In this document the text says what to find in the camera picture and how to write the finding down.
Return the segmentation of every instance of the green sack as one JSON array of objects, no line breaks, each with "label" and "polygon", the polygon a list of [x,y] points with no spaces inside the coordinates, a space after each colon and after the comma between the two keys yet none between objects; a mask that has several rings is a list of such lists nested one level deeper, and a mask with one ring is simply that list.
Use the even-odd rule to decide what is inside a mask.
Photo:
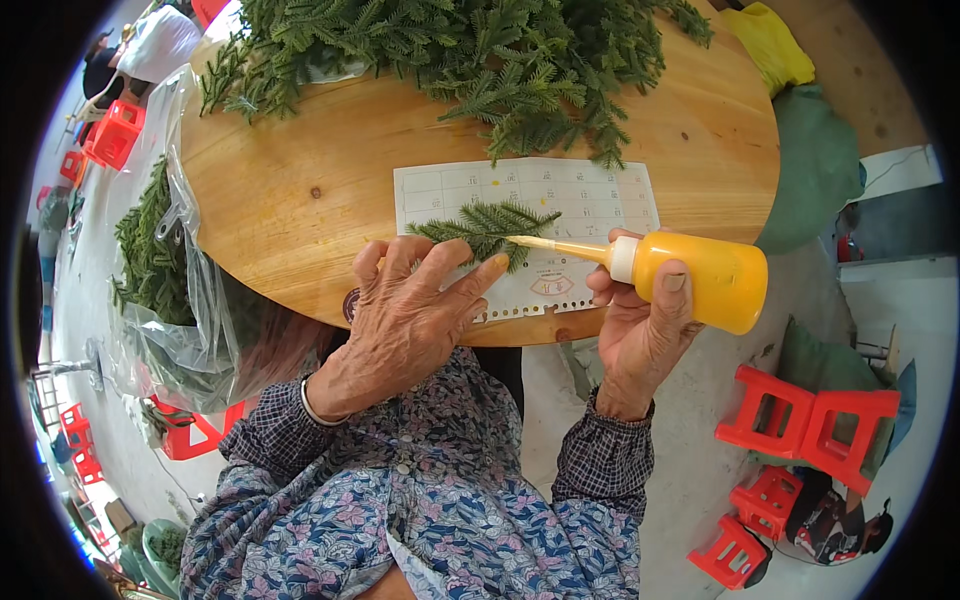
[{"label": "green sack", "polygon": [[[897,379],[893,375],[870,367],[859,352],[849,346],[824,344],[805,327],[794,321],[792,316],[783,335],[783,349],[776,375],[777,379],[813,394],[828,391],[871,392],[897,389]],[[783,424],[780,426],[781,433],[789,419],[790,408],[788,406],[785,411]],[[766,427],[766,421],[769,420],[772,412],[773,402],[764,400],[760,405],[758,430],[762,431]],[[833,428],[833,438],[844,444],[851,444],[856,424],[856,415],[840,413]],[[873,480],[876,477],[876,472],[883,464],[893,432],[894,420],[880,419],[874,440],[860,468],[860,473],[867,479]],[[763,465],[813,467],[804,460],[769,456],[755,450],[750,451],[749,457],[751,462]]]},{"label": "green sack", "polygon": [[780,131],[777,197],[755,246],[792,252],[817,237],[847,200],[863,195],[856,132],[833,113],[819,85],[798,85],[774,99]]}]

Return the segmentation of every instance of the elderly woman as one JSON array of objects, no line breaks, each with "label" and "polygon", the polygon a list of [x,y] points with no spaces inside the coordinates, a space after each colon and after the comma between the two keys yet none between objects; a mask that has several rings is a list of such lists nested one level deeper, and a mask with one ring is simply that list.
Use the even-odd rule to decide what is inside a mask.
[{"label": "elderly woman", "polygon": [[548,502],[520,473],[510,391],[456,346],[508,264],[440,291],[469,259],[462,240],[418,236],[360,251],[349,339],[266,389],[221,443],[229,464],[183,548],[182,598],[636,596],[653,396],[703,327],[688,270],[665,262],[652,304],[602,267],[588,277],[610,307],[606,376]]}]

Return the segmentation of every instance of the woman's left hand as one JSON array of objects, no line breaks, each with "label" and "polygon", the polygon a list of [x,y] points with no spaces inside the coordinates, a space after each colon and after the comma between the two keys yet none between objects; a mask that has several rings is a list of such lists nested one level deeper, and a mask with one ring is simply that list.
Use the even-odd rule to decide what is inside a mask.
[{"label": "woman's left hand", "polygon": [[481,296],[510,262],[498,254],[441,292],[446,277],[472,256],[463,240],[434,245],[418,235],[370,242],[357,254],[353,272],[360,300],[350,339],[307,382],[307,401],[317,416],[339,420],[362,411],[406,392],[446,362],[467,327],[487,310]]}]

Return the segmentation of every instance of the calendar page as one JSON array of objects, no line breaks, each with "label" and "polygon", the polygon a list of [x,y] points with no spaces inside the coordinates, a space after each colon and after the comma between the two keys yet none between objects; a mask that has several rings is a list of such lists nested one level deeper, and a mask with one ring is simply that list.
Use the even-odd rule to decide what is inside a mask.
[{"label": "calendar page", "polygon": [[[429,219],[459,219],[472,202],[513,201],[538,213],[563,216],[540,235],[557,240],[607,244],[612,228],[645,233],[660,227],[647,167],[628,162],[609,172],[589,160],[507,158],[452,162],[394,169],[396,231]],[[477,321],[499,321],[592,308],[587,275],[596,263],[543,249],[532,249],[516,272],[500,278],[484,295],[490,304]],[[467,273],[461,269],[447,283]]]}]

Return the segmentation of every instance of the yellow glue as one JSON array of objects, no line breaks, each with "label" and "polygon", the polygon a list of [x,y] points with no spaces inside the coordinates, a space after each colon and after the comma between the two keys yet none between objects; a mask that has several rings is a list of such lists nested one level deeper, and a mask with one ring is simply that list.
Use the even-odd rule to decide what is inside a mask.
[{"label": "yellow glue", "polygon": [[615,281],[633,284],[648,302],[660,265],[670,258],[682,260],[690,270],[693,319],[736,335],[753,328],[767,296],[767,258],[746,244],[667,231],[647,233],[642,240],[621,236],[608,246],[532,235],[511,235],[507,240],[598,262]]}]

